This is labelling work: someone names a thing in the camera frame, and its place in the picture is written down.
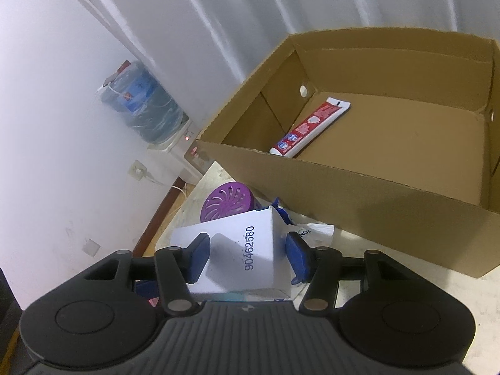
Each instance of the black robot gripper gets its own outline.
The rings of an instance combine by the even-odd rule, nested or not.
[[[186,284],[209,253],[204,233],[154,257],[117,251],[41,297],[20,323],[36,361],[27,374],[470,374],[470,311],[384,253],[344,257],[289,233],[294,283],[309,283],[298,311],[287,301],[196,303]],[[361,292],[335,308],[341,280]],[[157,289],[156,307],[138,281]]]

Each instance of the purple air freshener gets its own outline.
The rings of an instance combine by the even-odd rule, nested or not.
[[[217,220],[228,215],[245,213],[261,205],[248,187],[240,182],[224,183],[207,197],[199,215],[199,221]]]

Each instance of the white table surface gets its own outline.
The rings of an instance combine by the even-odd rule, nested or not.
[[[169,245],[171,232],[176,227],[199,223],[199,214],[208,195],[221,184],[233,180],[215,162],[167,226],[157,242],[156,249]],[[306,216],[293,212],[291,217],[298,223],[314,222]],[[460,300],[469,308],[476,320],[476,336],[463,362],[464,365],[477,375],[497,375],[500,372],[500,267],[482,278],[475,279],[342,230],[336,230],[332,247],[340,250],[346,257],[362,257],[366,249],[379,249]],[[337,306],[343,305],[346,300],[358,293],[358,284],[355,284],[355,287],[354,283],[341,282],[341,284]]]

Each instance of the wall outlet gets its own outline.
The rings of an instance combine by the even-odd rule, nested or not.
[[[130,169],[128,170],[128,174],[132,176],[135,180],[141,180],[146,176],[148,172],[148,168],[140,163],[137,159],[133,162]]]
[[[97,254],[97,251],[101,246],[96,243],[95,241],[92,241],[90,238],[87,238],[85,240],[85,245],[83,246],[82,250],[85,252],[87,255],[90,255],[91,257],[95,257]]]

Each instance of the cardboard box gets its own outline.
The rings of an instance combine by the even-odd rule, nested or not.
[[[176,228],[170,245],[185,248],[199,233],[210,236],[211,249],[198,281],[187,285],[196,300],[223,300],[233,292],[261,300],[291,296],[287,225],[273,207]]]
[[[328,96],[351,109],[296,159],[267,153]],[[480,277],[500,263],[499,124],[495,41],[344,29],[289,36],[198,147],[298,213]]]

